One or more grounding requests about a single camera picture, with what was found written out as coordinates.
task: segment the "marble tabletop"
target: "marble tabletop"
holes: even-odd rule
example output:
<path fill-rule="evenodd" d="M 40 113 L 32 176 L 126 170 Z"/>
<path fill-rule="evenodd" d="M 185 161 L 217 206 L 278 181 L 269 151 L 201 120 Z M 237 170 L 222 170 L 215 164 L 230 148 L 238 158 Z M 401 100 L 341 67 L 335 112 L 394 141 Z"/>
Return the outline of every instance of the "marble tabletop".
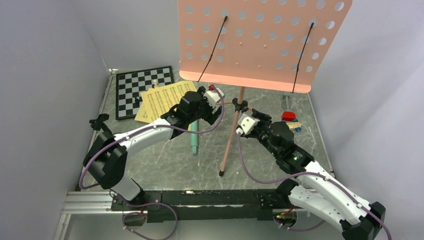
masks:
<path fill-rule="evenodd" d="M 174 71 L 174 80 L 183 80 L 178 71 Z M 110 115 L 105 123 L 113 133 L 124 133 L 146 123 L 134 119 L 115 120 L 115 75 L 112 75 L 110 88 L 104 108 L 101 111 Z M 208 86 L 206 82 L 195 83 L 196 87 Z M 239 87 L 215 84 L 225 93 L 226 100 L 238 96 Z M 286 100 L 283 92 L 276 90 L 247 88 L 244 99 L 249 105 L 280 121 L 281 114 L 286 110 Z M 331 171 L 321 134 L 313 113 L 313 108 L 307 94 L 294 93 L 289 97 L 291 110 L 302 124 L 302 131 L 295 132 L 295 143 L 304 148 L 326 169 Z M 237 137 L 233 138 L 225 166 L 225 175 L 219 176 L 221 162 L 230 134 L 235 110 L 233 105 L 225 105 L 225 115 L 221 124 L 212 132 L 199 136 L 199 152 L 192 154 L 190 134 L 182 134 L 175 139 L 152 145 L 126 161 L 126 173 L 145 190 L 244 190 L 275 188 L 279 184 L 259 184 L 252 181 L 244 172 L 237 145 Z M 210 125 L 200 120 L 199 129 L 206 130 Z M 244 160 L 250 173 L 260 180 L 274 180 L 286 174 L 279 169 L 274 157 L 258 143 L 256 139 L 242 138 Z M 87 174 L 84 185 L 94 183 Z M 101 191 L 97 186 L 91 191 Z"/>

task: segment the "red object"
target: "red object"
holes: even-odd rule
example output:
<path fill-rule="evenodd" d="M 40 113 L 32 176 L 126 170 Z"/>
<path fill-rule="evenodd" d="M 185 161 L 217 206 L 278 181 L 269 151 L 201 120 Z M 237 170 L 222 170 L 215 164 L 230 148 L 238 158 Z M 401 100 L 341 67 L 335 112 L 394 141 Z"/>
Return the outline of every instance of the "red object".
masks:
<path fill-rule="evenodd" d="M 285 111 L 281 115 L 281 120 L 292 122 L 296 118 L 296 114 L 292 111 Z"/>

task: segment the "pink perforated metal sheet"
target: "pink perforated metal sheet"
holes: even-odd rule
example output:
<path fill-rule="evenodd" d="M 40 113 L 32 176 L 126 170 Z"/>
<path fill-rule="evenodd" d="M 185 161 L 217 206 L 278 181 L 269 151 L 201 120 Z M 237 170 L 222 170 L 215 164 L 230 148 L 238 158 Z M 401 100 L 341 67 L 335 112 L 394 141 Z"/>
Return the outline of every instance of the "pink perforated metal sheet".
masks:
<path fill-rule="evenodd" d="M 352 0 L 178 0 L 180 75 L 197 81 L 228 15 L 202 82 L 292 91 L 311 90 L 315 73 Z"/>

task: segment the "black clip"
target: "black clip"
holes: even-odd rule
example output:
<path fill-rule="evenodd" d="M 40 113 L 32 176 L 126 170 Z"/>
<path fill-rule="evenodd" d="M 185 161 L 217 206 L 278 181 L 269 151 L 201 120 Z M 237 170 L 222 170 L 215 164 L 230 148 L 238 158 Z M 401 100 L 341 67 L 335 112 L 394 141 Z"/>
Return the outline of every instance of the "black clip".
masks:
<path fill-rule="evenodd" d="M 102 113 L 97 117 L 97 119 L 91 119 L 88 122 L 91 124 L 90 126 L 94 131 L 100 131 L 100 129 L 102 129 L 104 132 L 112 134 L 112 131 L 104 123 L 104 121 L 107 121 L 108 119 L 109 114 Z"/>
<path fill-rule="evenodd" d="M 235 111 L 239 111 L 239 112 L 247 112 L 247 110 L 249 110 L 248 108 L 248 101 L 243 100 L 241 102 L 241 104 L 239 104 L 239 100 L 237 99 L 237 97 L 233 98 L 232 100 L 232 104 L 234 104 L 235 106 Z"/>

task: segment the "gray floor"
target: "gray floor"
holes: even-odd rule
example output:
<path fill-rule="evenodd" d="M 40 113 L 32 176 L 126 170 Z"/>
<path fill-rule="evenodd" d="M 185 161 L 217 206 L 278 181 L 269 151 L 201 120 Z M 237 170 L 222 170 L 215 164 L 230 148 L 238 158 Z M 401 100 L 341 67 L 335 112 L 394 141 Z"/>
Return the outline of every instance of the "gray floor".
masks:
<path fill-rule="evenodd" d="M 177 71 L 174 71 L 174 78 L 175 81 L 182 80 Z M 208 84 L 196 83 L 196 86 L 208 86 Z M 238 96 L 237 86 L 222 84 L 216 86 L 225 93 L 226 100 Z M 113 77 L 102 111 L 110 115 L 106 124 L 112 132 L 124 133 L 145 125 L 134 119 L 115 120 L 115 90 L 116 82 Z M 272 116 L 274 121 L 280 121 L 281 114 L 286 110 L 286 101 L 281 91 L 247 88 L 244 99 L 253 108 Z M 330 171 L 308 95 L 295 93 L 290 97 L 290 106 L 302 123 L 302 131 L 295 132 L 295 142 Z M 145 190 L 235 190 L 278 186 L 278 183 L 268 185 L 255 183 L 248 178 L 240 163 L 236 137 L 228 155 L 225 176 L 218 175 L 234 117 L 234 106 L 226 105 L 226 107 L 224 118 L 218 128 L 200 136 L 200 149 L 197 155 L 192 154 L 190 134 L 182 134 L 173 140 L 150 146 L 128 159 L 126 170 L 129 177 Z M 209 127 L 208 123 L 200 121 L 201 130 Z M 261 180 L 274 180 L 286 176 L 278 168 L 273 156 L 257 140 L 243 138 L 242 149 L 246 165 L 253 176 Z M 94 179 L 87 175 L 84 185 L 92 183 Z"/>

